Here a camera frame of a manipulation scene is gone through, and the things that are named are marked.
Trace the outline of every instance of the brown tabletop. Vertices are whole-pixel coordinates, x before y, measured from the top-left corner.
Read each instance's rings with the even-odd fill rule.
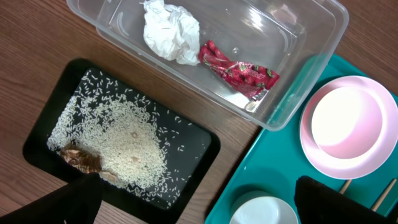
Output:
[[[398,1],[341,0],[350,20],[337,50],[398,94]],[[88,58],[221,140],[221,151],[180,217],[203,223],[260,127],[179,85],[96,34],[65,0],[0,2],[0,216],[65,182],[26,163],[22,145],[65,65]],[[103,203],[97,223],[142,223]]]

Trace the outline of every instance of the turquoise tray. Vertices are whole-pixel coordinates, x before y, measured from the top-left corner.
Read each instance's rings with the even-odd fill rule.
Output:
[[[307,66],[304,66],[302,72],[306,72],[306,68]],[[325,83],[345,75],[366,76],[341,57],[332,56],[310,96]],[[303,106],[298,109],[284,129],[277,132],[265,129],[261,131],[207,216],[206,224],[228,224],[231,217],[229,209],[233,202],[238,196],[250,190],[269,192],[289,203],[297,213],[294,204],[294,190],[296,180],[302,175],[308,175],[332,189],[339,190],[341,188],[343,180],[323,175],[305,157],[299,139],[299,121],[302,110]],[[365,177],[353,180],[345,196],[368,208],[371,207],[389,182],[398,176],[397,162],[396,146],[390,158],[380,168]],[[398,186],[396,184],[377,213],[387,215],[397,198]]]

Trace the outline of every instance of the crumpled paper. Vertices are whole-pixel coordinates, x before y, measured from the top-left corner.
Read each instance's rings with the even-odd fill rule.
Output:
[[[145,43],[157,55],[183,65],[199,63],[199,22],[181,6],[144,1]]]
[[[199,53],[201,63],[208,65],[219,77],[248,98],[260,100],[271,89],[279,75],[271,69],[249,62],[232,62],[209,40]]]

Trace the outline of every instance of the red wrapper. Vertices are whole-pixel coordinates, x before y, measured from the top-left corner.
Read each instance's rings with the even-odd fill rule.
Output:
[[[198,57],[201,63],[210,66],[232,88],[255,100],[255,96],[271,89],[279,79],[279,75],[268,68],[248,62],[230,61],[212,40],[200,49]]]

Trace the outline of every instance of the plastic bin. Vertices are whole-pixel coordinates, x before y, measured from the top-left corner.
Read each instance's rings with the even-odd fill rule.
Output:
[[[200,43],[212,39],[231,60],[256,63],[280,74],[261,101],[251,101],[206,65],[180,65],[157,56],[143,38],[143,0],[67,0],[98,33],[192,90],[271,131],[283,128],[308,95],[348,24],[335,0],[166,0],[200,23]],[[302,65],[315,57],[307,73]]]

